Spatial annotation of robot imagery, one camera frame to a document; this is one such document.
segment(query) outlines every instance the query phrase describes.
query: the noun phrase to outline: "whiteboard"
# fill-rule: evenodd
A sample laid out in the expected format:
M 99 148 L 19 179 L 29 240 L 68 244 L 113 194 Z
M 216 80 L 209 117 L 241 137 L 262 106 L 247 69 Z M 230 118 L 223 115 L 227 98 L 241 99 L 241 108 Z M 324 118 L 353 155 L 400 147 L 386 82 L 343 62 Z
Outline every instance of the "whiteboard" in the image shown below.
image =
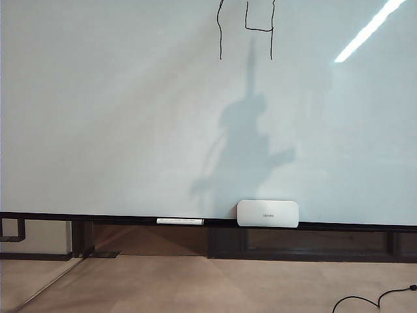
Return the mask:
M 417 1 L 3 0 L 1 210 L 417 225 Z

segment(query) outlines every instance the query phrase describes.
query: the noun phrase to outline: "handwritten line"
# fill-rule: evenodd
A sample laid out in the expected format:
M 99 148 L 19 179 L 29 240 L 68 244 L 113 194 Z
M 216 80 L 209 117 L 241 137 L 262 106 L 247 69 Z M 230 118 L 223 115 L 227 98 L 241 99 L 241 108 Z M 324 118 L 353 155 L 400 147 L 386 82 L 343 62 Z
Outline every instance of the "handwritten line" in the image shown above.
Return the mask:
M 272 16 L 271 16 L 271 28 L 270 29 L 260 29 L 260 28 L 251 28 L 248 27 L 248 11 L 249 11 L 249 1 L 246 2 L 246 14 L 245 14 L 245 28 L 250 31 L 264 31 L 266 33 L 271 33 L 271 43 L 270 43 L 270 57 L 272 60 L 272 45 L 274 41 L 274 14 L 275 14 L 275 0 L 272 2 Z
M 220 4 L 219 4 L 219 10 L 217 11 L 217 25 L 219 25 L 219 30 L 220 30 L 220 59 L 222 59 L 222 39 L 223 39 L 223 33 L 222 33 L 222 26 L 220 25 L 219 22 L 219 15 L 220 15 L 220 11 L 222 10 L 222 6 L 223 6 L 223 2 L 224 0 L 220 0 Z

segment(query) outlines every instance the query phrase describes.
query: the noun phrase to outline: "power cord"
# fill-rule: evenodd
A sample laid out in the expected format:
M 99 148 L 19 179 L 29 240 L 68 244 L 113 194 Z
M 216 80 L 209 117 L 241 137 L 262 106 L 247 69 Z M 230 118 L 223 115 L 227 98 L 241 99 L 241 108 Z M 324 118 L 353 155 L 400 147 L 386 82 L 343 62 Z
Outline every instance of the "power cord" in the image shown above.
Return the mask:
M 404 288 L 404 289 L 388 290 L 388 291 L 384 292 L 382 295 L 379 296 L 378 303 L 375 303 L 375 302 L 373 302 L 373 301 L 371 301 L 369 299 L 363 298 L 363 297 L 359 297 L 357 295 L 350 295 L 348 297 L 344 297 L 344 298 L 340 299 L 334 305 L 332 313 L 334 313 L 336 311 L 336 307 L 339 305 L 339 303 L 342 302 L 342 301 L 344 301 L 344 300 L 346 300 L 346 299 L 359 299 L 359 300 L 364 300 L 366 302 L 371 303 L 372 305 L 375 305 L 377 308 L 381 308 L 381 299 L 382 299 L 382 297 L 384 297 L 385 295 L 388 295 L 389 293 L 392 293 L 392 292 L 400 292 L 400 291 L 407 291 L 407 290 L 417 291 L 417 285 L 411 285 L 410 287 Z

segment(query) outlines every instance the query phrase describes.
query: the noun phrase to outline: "white rectangular box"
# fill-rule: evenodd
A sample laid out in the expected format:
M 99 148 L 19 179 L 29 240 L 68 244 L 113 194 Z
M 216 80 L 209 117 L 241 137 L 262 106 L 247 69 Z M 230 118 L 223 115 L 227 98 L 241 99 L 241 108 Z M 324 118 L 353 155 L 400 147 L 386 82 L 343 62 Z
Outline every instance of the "white rectangular box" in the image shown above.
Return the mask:
M 294 201 L 242 200 L 237 205 L 239 226 L 298 227 L 298 204 Z

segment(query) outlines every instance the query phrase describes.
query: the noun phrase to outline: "floor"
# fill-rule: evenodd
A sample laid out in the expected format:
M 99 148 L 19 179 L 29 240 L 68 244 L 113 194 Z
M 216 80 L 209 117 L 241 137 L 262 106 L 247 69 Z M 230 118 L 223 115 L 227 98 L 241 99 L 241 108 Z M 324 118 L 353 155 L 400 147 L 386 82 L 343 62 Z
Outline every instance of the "floor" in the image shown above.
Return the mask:
M 4 261 L 3 296 L 24 292 L 44 273 L 34 261 L 24 268 Z M 21 267 L 21 276 L 16 269 Z M 8 268 L 15 268 L 9 273 Z M 382 292 L 417 283 L 417 264 L 308 263 L 209 260 L 180 256 L 88 259 L 41 293 L 21 313 L 103 312 L 331 312 L 357 294 L 375 300 Z M 337 312 L 377 312 L 350 300 Z M 417 291 L 394 293 L 381 312 L 417 312 Z
M 16 308 L 78 261 L 0 260 L 1 311 Z

